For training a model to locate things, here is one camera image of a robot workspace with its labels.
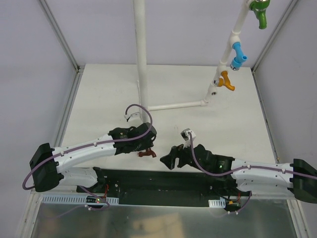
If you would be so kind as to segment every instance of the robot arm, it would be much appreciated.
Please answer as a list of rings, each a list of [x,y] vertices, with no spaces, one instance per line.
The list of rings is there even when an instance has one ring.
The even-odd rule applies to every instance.
[[[35,190],[44,192],[59,184],[84,187],[104,184],[105,178],[100,168],[85,169],[74,166],[99,157],[150,149],[157,134],[154,127],[143,137],[130,140],[144,134],[149,127],[149,123],[143,123],[139,127],[118,127],[100,138],[69,147],[51,148],[48,143],[40,145],[30,161],[31,169],[49,157],[53,156],[54,159],[47,161],[33,172]]]
[[[294,159],[291,164],[253,163],[214,155],[201,144],[194,148],[194,158],[191,147],[188,146],[189,134],[193,140],[194,133],[190,129],[184,130],[181,135],[185,144],[173,146],[170,153],[160,159],[170,170],[175,167],[176,158],[179,158],[177,167],[189,165],[212,175],[218,181],[213,186],[218,191],[225,189],[229,194],[238,190],[252,191],[253,195],[294,196],[301,201],[317,203],[317,170],[305,161]],[[315,179],[296,175],[296,172]]]

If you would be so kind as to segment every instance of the white pipe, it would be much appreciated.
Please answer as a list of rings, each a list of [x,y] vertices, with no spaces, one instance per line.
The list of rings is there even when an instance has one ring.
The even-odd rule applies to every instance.
[[[252,2],[252,0],[243,0],[238,19],[236,21],[236,24],[234,25],[233,30],[231,31],[228,42],[226,44],[226,49],[224,50],[224,53],[221,57],[221,60],[219,61],[216,73],[214,74],[213,80],[212,80],[211,84],[209,85],[207,94],[204,98],[204,101],[206,103],[209,103],[211,101],[212,95],[216,94],[216,86],[214,85],[213,82],[220,77],[221,72],[227,70],[227,63],[228,63],[230,53],[232,51],[233,43],[240,42],[239,35],[241,32],[242,26],[246,20],[246,17],[248,15],[249,6],[250,6],[251,2]]]
[[[176,109],[176,108],[189,108],[189,107],[197,107],[197,106],[206,106],[206,102],[204,100],[190,103],[175,103],[175,104],[166,104],[159,106],[149,106],[149,111],[158,111],[158,110],[166,110],[166,109]]]
[[[241,11],[239,13],[239,16],[238,16],[238,19],[236,21],[236,24],[234,25],[233,27],[233,32],[234,33],[238,33],[240,34],[241,32],[241,29],[242,29],[242,26],[247,18],[247,15],[248,15],[248,12],[249,12],[249,6],[250,6],[250,3],[252,1],[245,1],[243,0],[243,3],[242,3],[242,6],[241,6]]]
[[[145,0],[133,0],[135,24],[135,39],[137,45],[138,86],[140,104],[149,108],[148,79],[147,79],[147,52],[146,52],[146,22]],[[149,122],[149,117],[141,111],[142,121]]]

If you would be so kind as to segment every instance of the white table surface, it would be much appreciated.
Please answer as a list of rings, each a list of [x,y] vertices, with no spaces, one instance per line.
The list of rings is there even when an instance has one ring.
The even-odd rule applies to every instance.
[[[201,100],[213,78],[213,66],[149,65],[150,105]],[[168,171],[160,157],[183,143],[180,132],[191,128],[194,145],[203,144],[214,154],[253,162],[275,163],[250,68],[229,71],[234,92],[224,87],[206,107],[151,112],[158,136],[153,150],[157,157],[136,153],[98,158],[81,167]],[[87,64],[63,139],[63,146],[89,141],[116,127],[129,127],[125,108],[139,103],[136,65]],[[173,171],[197,171],[185,166]]]

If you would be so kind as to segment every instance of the yellow faucet handle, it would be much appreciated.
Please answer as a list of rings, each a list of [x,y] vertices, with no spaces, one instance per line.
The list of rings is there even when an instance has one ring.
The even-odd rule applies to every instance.
[[[221,87],[224,85],[227,89],[234,91],[235,87],[230,84],[230,80],[228,78],[228,72],[227,71],[221,72],[221,76],[223,78],[219,78],[218,87]]]

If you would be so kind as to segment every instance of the gray wall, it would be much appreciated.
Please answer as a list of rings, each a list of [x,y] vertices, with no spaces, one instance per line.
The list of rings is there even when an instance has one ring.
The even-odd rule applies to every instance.
[[[1,1],[0,14],[0,236],[11,238],[29,196],[28,163],[53,140],[74,70],[37,1]]]
[[[47,0],[80,65],[136,63],[132,0]],[[249,12],[241,33],[252,66],[290,0],[272,0],[267,29]],[[147,0],[149,64],[217,65],[242,0]]]
[[[317,168],[317,1],[298,3],[266,55],[256,80],[277,153]],[[312,234],[317,206],[302,203]]]

